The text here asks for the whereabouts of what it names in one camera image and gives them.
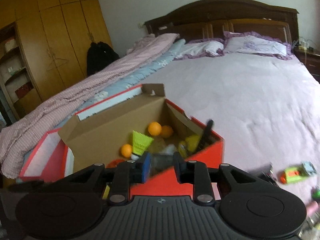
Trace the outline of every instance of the nightstand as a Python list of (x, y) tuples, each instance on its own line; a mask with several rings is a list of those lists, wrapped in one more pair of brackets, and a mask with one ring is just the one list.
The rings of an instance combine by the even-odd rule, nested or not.
[(310, 74), (320, 83), (320, 51), (304, 51), (294, 48), (296, 57), (307, 67)]

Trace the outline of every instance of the toy car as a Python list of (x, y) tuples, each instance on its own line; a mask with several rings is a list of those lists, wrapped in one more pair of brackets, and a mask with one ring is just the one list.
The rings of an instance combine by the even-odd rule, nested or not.
[(316, 169), (311, 162), (303, 162), (299, 166), (293, 166), (285, 169), (280, 176), (280, 181), (283, 184), (294, 183), (307, 179), (316, 174)]

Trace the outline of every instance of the bed sheet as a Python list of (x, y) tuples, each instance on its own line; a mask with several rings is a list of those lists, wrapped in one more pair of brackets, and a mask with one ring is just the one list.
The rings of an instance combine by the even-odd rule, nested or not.
[[(107, 86), (102, 91), (97, 93), (94, 97), (92, 97), (89, 100), (87, 100), (86, 102), (84, 102), (83, 105), (81, 105), (79, 108), (77, 108), (71, 115), (69, 115), (67, 118), (65, 118), (61, 123), (59, 123), (55, 127), (55, 129), (62, 127), (70, 119), (70, 117), (74, 113), (76, 113), (76, 112), (78, 112), (88, 106), (91, 106), (91, 105), (97, 103), (98, 101), (101, 101), (107, 97), (111, 97), (117, 93), (120, 93), (120, 92), (138, 84), (141, 80), (145, 79), (146, 77), (148, 77), (152, 73), (165, 67), (175, 58), (176, 54), (180, 51), (181, 46), (184, 45), (185, 43), (186, 43), (186, 41), (184, 39), (178, 40), (177, 42), (172, 44), (172, 46), (170, 47), (169, 50), (167, 50), (163, 55), (161, 55), (159, 58), (157, 58), (156, 60), (154, 60), (150, 64), (147, 64), (147, 65), (143, 66), (142, 68), (137, 69), (136, 71), (129, 74), (128, 76), (120, 79), (119, 81), (113, 83), (110, 86)], [(27, 154), (25, 154), (24, 165), (25, 165), (26, 161), (28, 160), (32, 150), (30, 150)]]
[[(311, 161), (320, 171), (320, 84), (297, 58), (234, 53), (173, 61), (143, 80), (157, 82), (187, 116), (214, 120), (224, 162), (245, 171), (271, 162), (277, 174)], [(316, 183), (281, 187), (308, 203)]]

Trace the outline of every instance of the black backpack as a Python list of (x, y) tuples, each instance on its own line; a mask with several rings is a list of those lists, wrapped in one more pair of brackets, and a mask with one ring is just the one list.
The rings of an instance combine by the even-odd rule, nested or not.
[(99, 72), (119, 58), (108, 44), (102, 41), (92, 42), (87, 54), (87, 76)]

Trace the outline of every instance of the wooden headboard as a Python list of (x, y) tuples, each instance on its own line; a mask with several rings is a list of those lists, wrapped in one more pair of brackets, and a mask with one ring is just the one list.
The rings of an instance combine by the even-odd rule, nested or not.
[(254, 0), (200, 0), (149, 20), (149, 33), (179, 33), (187, 41), (223, 38), (223, 31), (256, 31), (292, 43), (299, 38), (297, 10)]

